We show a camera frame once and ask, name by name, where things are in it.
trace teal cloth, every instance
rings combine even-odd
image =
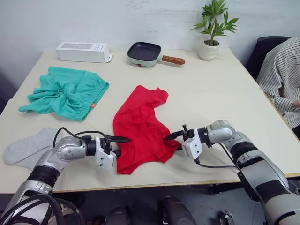
[[[49,67],[48,72],[40,77],[41,88],[27,96],[31,104],[20,107],[20,112],[54,111],[64,118],[84,120],[109,87],[98,74],[85,70]]]

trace white box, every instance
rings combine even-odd
[[[62,42],[56,52],[62,61],[109,62],[113,54],[107,44],[89,42]]]

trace white table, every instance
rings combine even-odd
[[[113,60],[107,64],[63,62],[54,53],[44,53],[0,116],[0,153],[10,143],[34,135],[43,127],[65,126],[73,132],[97,129],[113,134],[114,115],[134,88],[141,84],[149,89],[159,87],[169,93],[166,104],[156,109],[156,116],[171,132],[180,130],[182,124],[187,124],[188,128],[201,128],[215,120],[225,119],[245,133],[287,176],[300,175],[299,141],[229,49],[223,49],[218,59],[208,62],[200,60],[194,52],[170,50],[164,53],[184,58],[186,65],[156,64],[139,68],[127,62],[125,52],[114,52]],[[54,113],[18,112],[19,106],[28,103],[26,96],[34,87],[40,86],[38,78],[47,73],[49,66],[86,69],[97,72],[109,82],[108,91],[85,121],[67,120]],[[218,146],[213,149],[204,147],[201,160],[207,165],[231,163]],[[9,166],[3,161],[0,162],[0,171],[0,193],[15,192],[30,173],[26,168]],[[182,152],[176,152],[165,164],[145,163],[131,175],[117,174],[116,168],[105,172],[95,164],[93,157],[86,157],[65,168],[54,190],[233,181],[238,181],[235,169],[202,168]]]

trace green leaves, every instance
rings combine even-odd
[[[227,36],[225,30],[235,33],[238,18],[228,21],[228,8],[225,8],[225,0],[212,0],[211,4],[204,5],[202,13],[203,23],[194,25],[194,29],[203,29],[202,34],[211,36],[211,40],[215,36]],[[224,22],[219,24],[218,15],[223,14]]]

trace person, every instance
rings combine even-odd
[[[300,140],[300,37],[271,50],[256,81]]]

